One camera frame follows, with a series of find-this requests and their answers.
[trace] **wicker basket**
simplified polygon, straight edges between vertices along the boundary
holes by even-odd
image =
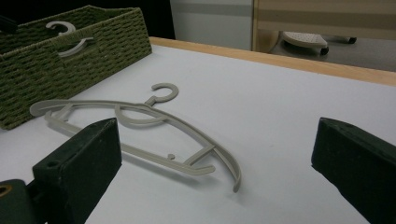
[[[70,22],[76,31],[58,36],[46,28],[50,21]],[[58,55],[86,37],[93,37],[87,48]],[[32,118],[31,104],[70,98],[150,53],[139,8],[86,6],[0,33],[0,127],[12,129]]]

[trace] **tabletop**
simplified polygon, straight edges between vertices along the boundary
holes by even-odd
[[[152,85],[178,86],[175,99],[154,107],[224,146],[241,167],[240,190],[233,192],[233,178],[216,155],[196,164],[213,164],[214,173],[192,176],[123,153],[87,223],[367,223],[310,158],[322,117],[396,144],[393,73],[150,40],[152,54],[72,99],[144,103],[169,93],[152,91]],[[67,122],[84,127],[112,117],[114,109],[88,108],[73,111]],[[119,127],[122,143],[165,157],[172,153],[176,161],[202,147],[167,123]],[[32,166],[67,139],[42,117],[1,130],[1,179],[32,181]]]

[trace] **dark green clamp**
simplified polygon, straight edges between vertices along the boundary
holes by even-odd
[[[322,118],[312,166],[370,223],[396,224],[395,146],[351,124]]]
[[[89,125],[33,167],[0,182],[0,223],[85,223],[121,166],[116,119]]]

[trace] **clothes hanger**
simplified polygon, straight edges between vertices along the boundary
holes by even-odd
[[[58,35],[68,35],[68,34],[71,34],[76,31],[76,27],[68,21],[51,21],[51,22],[47,23],[46,28],[53,30],[53,29],[55,29],[55,27],[60,26],[60,25],[64,26],[66,28],[66,31],[60,32]],[[93,37],[82,38],[78,42],[78,44],[75,45],[73,48],[66,50],[66,51],[58,52],[58,55],[61,58],[64,58],[64,57],[68,57],[73,54],[76,54],[87,46],[87,44],[88,44],[87,41],[89,41],[89,40],[93,40]]]
[[[160,83],[152,86],[154,91],[168,88],[172,90],[172,92],[164,97],[152,96],[143,104],[134,104],[127,102],[119,102],[119,101],[100,101],[100,100],[92,100],[92,101],[73,101],[73,100],[47,100],[41,101],[33,104],[30,107],[30,113],[33,116],[45,116],[45,120],[54,124],[64,130],[69,131],[70,133],[78,133],[81,128],[67,123],[64,121],[64,115],[70,111],[72,108],[81,108],[84,106],[105,106],[112,107],[115,110],[115,115],[123,126],[128,125],[145,125],[152,124],[158,122],[166,122],[171,124],[172,126],[180,129],[181,131],[189,134],[190,136],[194,136],[194,139],[198,139],[200,142],[204,143],[205,146],[186,159],[184,162],[174,161],[175,156],[173,154],[169,154],[167,158],[156,155],[154,153],[147,152],[143,149],[137,147],[127,146],[121,143],[121,149],[124,152],[135,155],[136,157],[152,161],[158,163],[160,165],[166,166],[171,169],[178,170],[185,174],[189,175],[204,175],[209,174],[215,171],[215,167],[213,165],[203,166],[203,167],[193,167],[193,165],[202,159],[205,155],[214,152],[219,158],[226,164],[227,168],[230,170],[233,178],[233,192],[237,192],[239,190],[241,184],[241,170],[238,162],[233,157],[233,155],[222,147],[215,140],[207,136],[205,133],[201,132],[194,126],[190,125],[188,122],[175,117],[171,114],[168,114],[164,111],[154,108],[153,106],[156,103],[164,103],[174,99],[178,95],[177,86],[170,83]],[[131,119],[122,114],[123,109],[133,110],[145,114],[149,114],[153,117],[153,119]]]

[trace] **screw hole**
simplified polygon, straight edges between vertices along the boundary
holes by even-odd
[[[54,166],[57,166],[58,164],[59,164],[58,161],[50,161],[50,162],[47,164],[47,166],[48,166],[49,168],[52,168],[52,167],[54,167]]]
[[[12,190],[11,185],[0,186],[0,197],[3,197],[4,195],[8,194],[11,190]]]
[[[168,154],[168,160],[174,160],[175,159],[175,155],[174,154]]]

